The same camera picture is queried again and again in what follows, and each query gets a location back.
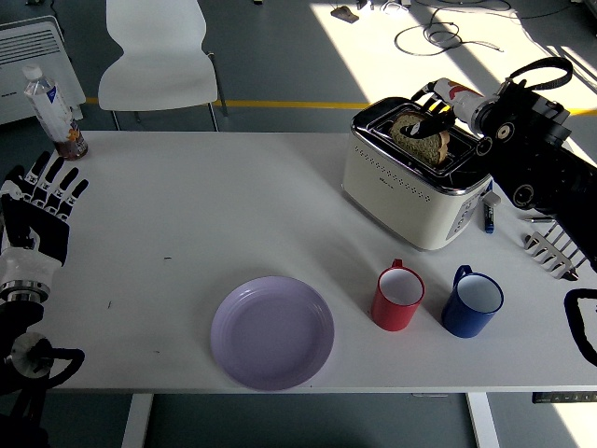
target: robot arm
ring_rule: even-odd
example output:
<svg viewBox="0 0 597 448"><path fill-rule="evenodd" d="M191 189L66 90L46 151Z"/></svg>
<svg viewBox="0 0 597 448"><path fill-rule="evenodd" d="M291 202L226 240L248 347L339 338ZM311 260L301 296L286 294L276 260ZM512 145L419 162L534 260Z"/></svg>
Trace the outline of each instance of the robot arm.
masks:
<svg viewBox="0 0 597 448"><path fill-rule="evenodd" d="M21 391L11 416L0 415L0 430L10 434L8 446L23 446L23 441L47 446L39 428L46 390L70 378L85 357L81 350L54 348L43 335L28 331L43 317L52 277L66 261L66 219L88 185L83 180L67 194L78 169L59 180L62 159L43 174L49 160L45 152L27 175L15 167L0 188L0 395ZM50 377L55 359L70 362ZM28 416L21 419L27 406Z"/></svg>
<svg viewBox="0 0 597 448"><path fill-rule="evenodd" d="M565 75L530 87L525 80L512 79L544 67L560 68ZM597 169L562 147L570 135L562 126L569 112L535 92L560 87L572 74L572 64L564 58L542 59L514 72L490 97L439 79L412 99L431 94L426 106L435 105L440 112L401 132L425 138L448 129L455 119L464 122L481 137L477 157L509 200L520 209L533 208L554 217L597 272L597 238L588 218L597 204Z"/></svg>

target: black cable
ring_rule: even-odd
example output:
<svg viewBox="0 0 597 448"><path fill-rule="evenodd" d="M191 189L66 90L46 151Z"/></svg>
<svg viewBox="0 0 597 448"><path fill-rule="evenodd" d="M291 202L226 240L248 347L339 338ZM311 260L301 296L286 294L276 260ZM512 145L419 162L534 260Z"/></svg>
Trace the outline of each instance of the black cable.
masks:
<svg viewBox="0 0 597 448"><path fill-rule="evenodd" d="M60 32L62 33L62 35L64 35L64 29L61 27L60 21L58 20L58 12L56 11L56 9L54 9L54 2L55 1L56 0L52 0L51 2L49 2L49 8L54 13L54 19L56 19L56 22L58 23L58 27L60 28Z"/></svg>
<svg viewBox="0 0 597 448"><path fill-rule="evenodd" d="M409 54L411 56L437 56L438 54L448 51L449 49L456 49L465 44L482 45L483 47L487 47L490 49L495 49L497 51L503 52L502 49L500 49L499 47L497 47L496 45L494 45L490 42L477 41L477 40L464 41L458 35L458 33L460 31L460 27L453 21L434 21L434 18L438 14L439 11L448 10L451 12L460 12L460 13L465 13L465 14L470 14L470 12L461 11L458 9L451 9L450 7L435 7L433 5L426 4L426 3L422 2L421 0L414 0L414 1L415 1L415 3L422 5L424 7L434 7L436 10L432 14L429 23L411 26L410 28L402 30L400 33L398 33L394 37L394 45L396 46L397 49L399 49L403 53ZM505 12L505 11L509 11L510 9L512 9L512 5L510 5L509 2L507 2L506 0L470 0L468 2L463 2L463 1L458 1L458 0L454 0L454 1L452 1L452 0L437 0L437 1L441 4L455 5L455 6L461 6L461 7L474 5L477 7L482 7L484 9L489 9L490 11L497 11L497 12ZM490 3L490 2L499 2L499 4L504 6L504 9L498 9L496 7L488 7L488 6L483 5L483 4ZM566 7L562 7L558 10L551 11L551 12L545 13L545 14L540 14L540 15L536 15L536 16L518 17L517 19L519 19L519 20L539 19L542 17L559 14L560 12L563 12L566 9L568 9L570 6L571 5L568 5ZM511 16L505 16L503 14L496 14L496 12L484 12L483 14L494 15L494 16L502 17L504 19L513 19ZM449 27L455 28L455 31L447 31L446 29L441 29L441 30L430 32L429 30L436 25L447 25ZM408 50L400 47L400 44L398 44L399 37L401 37L403 34L405 34L408 31L416 30L419 28L423 28L423 38L427 42L429 42L431 45L441 48L441 50L434 52L434 53L426 53L425 54L425 53L415 53L415 52L408 51ZM437 35L445 35L446 38L437 40L436 39Z"/></svg>
<svg viewBox="0 0 597 448"><path fill-rule="evenodd" d="M460 31L460 27L453 21L434 21L434 18L436 17L438 12L443 9L444 8L441 8L441 7L437 8L434 11L434 13L431 15L431 19L429 20L429 23L411 26L410 28L402 30L400 33L398 33L396 35L396 37L394 37L394 45L396 46L396 48L399 49L400 51L402 51L403 53L407 53L411 56L437 56L438 54L448 51L449 49L457 49L458 47L461 47L462 45L465 45L465 44L482 45L483 47L487 47L489 49L495 49L496 51L503 52L502 49L500 49L499 47L497 47L496 45L494 45L490 42L483 42L483 41L478 41L478 40L464 41L458 35L458 33ZM432 27L437 26L437 25L448 25L448 26L454 27L456 30L455 31L446 31L445 29L441 29L441 30L437 30L437 31L431 31L431 32L429 31L429 30L431 30ZM401 37L406 32L415 30L418 28L423 28L423 37L427 42L429 42L434 47L441 48L441 50L437 51L435 53L426 53L425 54L425 53L415 53L415 52L408 51L408 50L400 47L400 45L398 44L398 38ZM447 35L447 37L442 40L437 40L437 39L435 39L436 35ZM452 44L449 44L449 42L453 39L455 39L455 42L453 42Z"/></svg>

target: plate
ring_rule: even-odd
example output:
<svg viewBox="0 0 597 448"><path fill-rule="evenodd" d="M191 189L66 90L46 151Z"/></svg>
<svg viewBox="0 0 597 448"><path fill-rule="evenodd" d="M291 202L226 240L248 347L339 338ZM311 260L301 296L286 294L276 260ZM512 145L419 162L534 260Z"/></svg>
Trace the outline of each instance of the plate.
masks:
<svg viewBox="0 0 597 448"><path fill-rule="evenodd" d="M215 361L233 380L257 390L283 390L311 379L326 363L334 321L309 285L262 277L222 301L211 343Z"/></svg>

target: bottle cap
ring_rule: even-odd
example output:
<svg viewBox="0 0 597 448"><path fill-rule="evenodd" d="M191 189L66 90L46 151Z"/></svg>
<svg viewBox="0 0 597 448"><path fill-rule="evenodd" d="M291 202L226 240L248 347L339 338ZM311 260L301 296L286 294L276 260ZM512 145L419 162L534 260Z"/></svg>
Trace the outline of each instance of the bottle cap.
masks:
<svg viewBox="0 0 597 448"><path fill-rule="evenodd" d="M36 63L25 65L22 68L22 72L25 75L25 77L30 81L35 81L36 79L40 79L42 76L44 76L44 74L41 71L41 68L39 68L39 65L37 65Z"/></svg>

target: radiator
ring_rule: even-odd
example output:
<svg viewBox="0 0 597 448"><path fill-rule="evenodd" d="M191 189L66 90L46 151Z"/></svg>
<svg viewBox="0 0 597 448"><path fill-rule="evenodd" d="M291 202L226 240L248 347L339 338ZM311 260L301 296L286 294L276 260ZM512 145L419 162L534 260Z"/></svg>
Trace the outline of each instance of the radiator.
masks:
<svg viewBox="0 0 597 448"><path fill-rule="evenodd" d="M85 94L64 50L58 22L52 16L34 21L41 22L0 24L0 124L35 114L23 94L27 79L21 69L28 63L39 64L44 75L56 81L75 118L82 119Z"/></svg>

